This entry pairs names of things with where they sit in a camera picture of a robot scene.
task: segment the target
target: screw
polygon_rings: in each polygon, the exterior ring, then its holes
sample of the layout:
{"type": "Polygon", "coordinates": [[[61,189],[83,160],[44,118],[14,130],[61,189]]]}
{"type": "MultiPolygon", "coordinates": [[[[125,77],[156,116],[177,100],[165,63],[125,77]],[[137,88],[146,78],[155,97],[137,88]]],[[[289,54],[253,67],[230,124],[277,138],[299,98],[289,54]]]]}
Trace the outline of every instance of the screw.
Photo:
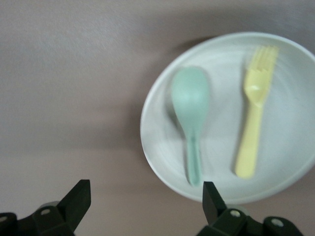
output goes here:
{"type": "Polygon", "coordinates": [[[236,211],[236,210],[230,211],[230,214],[231,214],[233,217],[241,217],[240,212],[238,212],[238,211],[236,211]]]}
{"type": "Polygon", "coordinates": [[[45,209],[40,212],[41,215],[47,215],[50,213],[50,209],[45,209]]]}
{"type": "Polygon", "coordinates": [[[277,227],[283,227],[284,226],[283,222],[279,219],[276,219],[276,218],[272,219],[271,223],[277,227]]]}
{"type": "Polygon", "coordinates": [[[2,216],[2,217],[0,217],[0,223],[6,221],[7,219],[8,219],[7,216],[2,216]]]}

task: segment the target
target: plastic utensil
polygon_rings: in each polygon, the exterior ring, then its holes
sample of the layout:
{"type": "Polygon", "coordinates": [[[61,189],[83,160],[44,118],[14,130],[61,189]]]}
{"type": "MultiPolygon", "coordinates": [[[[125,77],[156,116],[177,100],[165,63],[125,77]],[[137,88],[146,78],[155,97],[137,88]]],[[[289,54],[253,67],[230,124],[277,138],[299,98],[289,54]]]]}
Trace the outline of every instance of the plastic utensil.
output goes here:
{"type": "Polygon", "coordinates": [[[248,98],[247,118],[236,159],[235,174],[249,179],[255,173],[263,106],[269,92],[279,49],[257,49],[245,76],[244,92],[248,98]]]}
{"type": "Polygon", "coordinates": [[[187,142],[187,178],[190,185],[199,186],[202,183],[199,140],[210,100],[206,74],[197,67],[180,69],[173,77],[171,97],[187,142]]]}

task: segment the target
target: spoon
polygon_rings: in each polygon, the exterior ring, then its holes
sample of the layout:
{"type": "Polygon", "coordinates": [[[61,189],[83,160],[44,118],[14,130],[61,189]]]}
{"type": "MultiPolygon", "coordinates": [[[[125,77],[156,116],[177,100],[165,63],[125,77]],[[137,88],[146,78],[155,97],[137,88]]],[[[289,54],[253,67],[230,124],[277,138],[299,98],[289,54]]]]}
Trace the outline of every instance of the spoon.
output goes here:
{"type": "Polygon", "coordinates": [[[172,81],[171,97],[187,142],[187,179],[190,185],[199,186],[202,183],[199,140],[210,98],[206,74],[197,67],[180,69],[172,81]]]}

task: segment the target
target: fork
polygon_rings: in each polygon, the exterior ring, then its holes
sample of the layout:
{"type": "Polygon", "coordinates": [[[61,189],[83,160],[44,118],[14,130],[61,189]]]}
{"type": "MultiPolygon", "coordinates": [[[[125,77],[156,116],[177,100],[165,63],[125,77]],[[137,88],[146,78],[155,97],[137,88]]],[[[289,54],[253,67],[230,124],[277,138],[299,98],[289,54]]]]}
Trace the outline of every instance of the fork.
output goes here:
{"type": "Polygon", "coordinates": [[[263,46],[256,50],[243,84],[248,110],[235,163],[235,174],[249,179],[256,169],[263,106],[269,93],[279,49],[263,46]]]}

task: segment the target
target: spoon handle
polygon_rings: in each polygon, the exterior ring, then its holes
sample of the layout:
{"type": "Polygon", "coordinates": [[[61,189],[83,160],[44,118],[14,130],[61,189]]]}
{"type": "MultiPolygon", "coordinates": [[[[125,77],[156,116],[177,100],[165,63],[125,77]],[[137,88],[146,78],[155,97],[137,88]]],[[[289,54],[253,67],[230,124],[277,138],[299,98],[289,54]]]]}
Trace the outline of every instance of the spoon handle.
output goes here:
{"type": "Polygon", "coordinates": [[[201,163],[199,142],[196,138],[187,140],[187,178],[192,186],[201,184],[201,163]]]}

